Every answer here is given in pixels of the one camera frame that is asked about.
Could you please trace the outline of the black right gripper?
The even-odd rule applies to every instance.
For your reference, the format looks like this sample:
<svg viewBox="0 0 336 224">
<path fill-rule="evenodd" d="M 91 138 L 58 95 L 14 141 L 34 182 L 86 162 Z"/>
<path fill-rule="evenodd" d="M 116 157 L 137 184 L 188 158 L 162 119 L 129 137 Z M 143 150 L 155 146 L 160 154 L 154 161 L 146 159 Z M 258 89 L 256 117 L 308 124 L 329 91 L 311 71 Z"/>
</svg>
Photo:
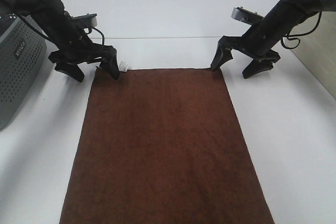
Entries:
<svg viewBox="0 0 336 224">
<path fill-rule="evenodd" d="M 280 18 L 266 16 L 253 24 L 241 36 L 223 36 L 217 44 L 217 50 L 210 65 L 216 71 L 224 63 L 233 59 L 232 50 L 238 50 L 254 59 L 242 72 L 244 79 L 269 71 L 273 62 L 280 59 L 279 53 L 272 47 L 280 40 Z"/>
</svg>

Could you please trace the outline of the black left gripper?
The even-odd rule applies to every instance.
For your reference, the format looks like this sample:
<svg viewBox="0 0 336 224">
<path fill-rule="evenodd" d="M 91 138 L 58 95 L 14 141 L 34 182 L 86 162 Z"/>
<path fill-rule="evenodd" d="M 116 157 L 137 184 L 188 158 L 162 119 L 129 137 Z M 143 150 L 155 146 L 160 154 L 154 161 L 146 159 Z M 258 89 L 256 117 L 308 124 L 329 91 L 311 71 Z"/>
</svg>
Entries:
<svg viewBox="0 0 336 224">
<path fill-rule="evenodd" d="M 96 27 L 82 29 L 73 23 L 71 18 L 70 23 L 75 26 L 76 37 L 66 42 L 59 42 L 57 44 L 59 50 L 52 52 L 48 57 L 51 62 L 57 63 L 55 70 L 82 82 L 85 75 L 76 64 L 100 62 L 99 68 L 107 72 L 114 80 L 118 80 L 120 71 L 115 48 L 105 44 L 103 32 Z M 101 43 L 94 43 L 88 37 L 93 31 L 100 34 Z"/>
</svg>

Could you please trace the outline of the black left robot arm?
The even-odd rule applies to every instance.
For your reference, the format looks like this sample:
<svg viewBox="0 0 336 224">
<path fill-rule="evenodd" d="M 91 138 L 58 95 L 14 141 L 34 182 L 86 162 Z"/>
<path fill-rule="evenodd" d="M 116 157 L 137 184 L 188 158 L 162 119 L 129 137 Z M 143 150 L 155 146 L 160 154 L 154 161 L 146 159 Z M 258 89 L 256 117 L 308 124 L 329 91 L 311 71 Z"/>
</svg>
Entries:
<svg viewBox="0 0 336 224">
<path fill-rule="evenodd" d="M 88 36 L 96 29 L 96 14 L 72 17 L 61 0 L 1 0 L 1 4 L 23 22 L 30 16 L 41 31 L 26 25 L 58 48 L 48 57 L 56 71 L 82 82 L 85 75 L 79 64 L 97 62 L 113 79 L 119 78 L 116 49 L 93 43 Z"/>
</svg>

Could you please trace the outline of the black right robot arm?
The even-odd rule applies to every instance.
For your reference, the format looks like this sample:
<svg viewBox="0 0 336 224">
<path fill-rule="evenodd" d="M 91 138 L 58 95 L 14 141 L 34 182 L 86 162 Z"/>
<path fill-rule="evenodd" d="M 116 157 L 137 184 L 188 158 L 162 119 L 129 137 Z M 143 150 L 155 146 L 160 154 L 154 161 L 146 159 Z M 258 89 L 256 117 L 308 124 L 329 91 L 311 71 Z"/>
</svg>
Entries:
<svg viewBox="0 0 336 224">
<path fill-rule="evenodd" d="M 273 46 L 283 41 L 298 39 L 291 35 L 292 29 L 314 15 L 335 11 L 335 0 L 280 0 L 266 16 L 250 12 L 243 7 L 233 9 L 232 18 L 249 24 L 250 28 L 240 37 L 223 36 L 217 44 L 217 50 L 210 69 L 215 71 L 224 63 L 232 60 L 231 51 L 238 50 L 252 58 L 244 69 L 245 79 L 273 68 L 280 59 Z"/>
</svg>

